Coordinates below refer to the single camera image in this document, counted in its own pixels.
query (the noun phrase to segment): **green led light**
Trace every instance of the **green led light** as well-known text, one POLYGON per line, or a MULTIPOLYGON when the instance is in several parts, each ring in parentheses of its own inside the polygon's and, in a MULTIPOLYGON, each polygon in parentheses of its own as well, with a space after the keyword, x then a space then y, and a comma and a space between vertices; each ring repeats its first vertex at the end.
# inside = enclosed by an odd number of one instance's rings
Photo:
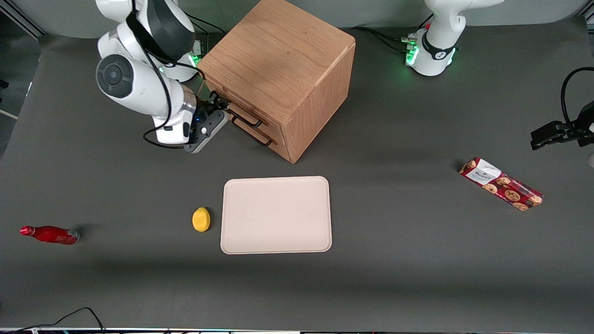
POLYGON ((450 60, 447 61, 447 64, 450 65, 451 64, 451 60, 454 58, 454 53, 456 52, 456 48, 454 48, 451 51, 451 56, 450 56, 450 60))
POLYGON ((415 63, 417 54, 419 53, 419 47, 415 45, 412 50, 409 51, 409 55, 406 57, 406 63, 412 66, 415 63))
POLYGON ((188 59, 192 63, 192 65, 196 67, 202 58, 200 58, 200 56, 188 55, 188 59))

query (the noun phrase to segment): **plastic tray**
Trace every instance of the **plastic tray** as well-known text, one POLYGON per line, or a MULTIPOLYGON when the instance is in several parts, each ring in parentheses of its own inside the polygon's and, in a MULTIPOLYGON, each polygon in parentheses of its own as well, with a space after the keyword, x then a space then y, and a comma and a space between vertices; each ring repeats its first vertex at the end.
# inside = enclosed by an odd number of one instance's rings
POLYGON ((225 184, 226 254, 313 253, 332 246, 324 177, 232 179, 225 184))

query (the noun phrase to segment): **yellow lemon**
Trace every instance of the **yellow lemon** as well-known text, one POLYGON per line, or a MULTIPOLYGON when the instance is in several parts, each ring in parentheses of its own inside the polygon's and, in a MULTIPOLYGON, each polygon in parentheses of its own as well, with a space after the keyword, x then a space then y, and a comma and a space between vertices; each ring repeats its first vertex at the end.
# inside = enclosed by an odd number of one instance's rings
POLYGON ((205 207, 201 207, 192 215, 192 225, 198 232, 205 232, 210 226, 210 214, 205 207))

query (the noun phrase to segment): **wooden cabinet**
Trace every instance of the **wooden cabinet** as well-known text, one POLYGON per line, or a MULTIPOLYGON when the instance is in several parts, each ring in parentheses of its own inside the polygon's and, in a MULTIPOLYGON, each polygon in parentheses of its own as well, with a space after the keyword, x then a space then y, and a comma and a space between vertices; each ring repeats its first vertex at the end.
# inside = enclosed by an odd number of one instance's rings
POLYGON ((355 39, 262 0, 198 63, 240 130, 295 163, 345 101, 355 39))

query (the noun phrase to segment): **cookie package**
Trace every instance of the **cookie package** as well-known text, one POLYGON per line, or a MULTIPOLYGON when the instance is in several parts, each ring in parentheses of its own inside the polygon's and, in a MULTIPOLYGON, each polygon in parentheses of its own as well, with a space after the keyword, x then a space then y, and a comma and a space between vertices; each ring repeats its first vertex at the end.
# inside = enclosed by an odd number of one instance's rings
POLYGON ((460 174, 520 211, 526 211, 542 203, 541 193, 479 157, 472 158, 462 166, 460 174))

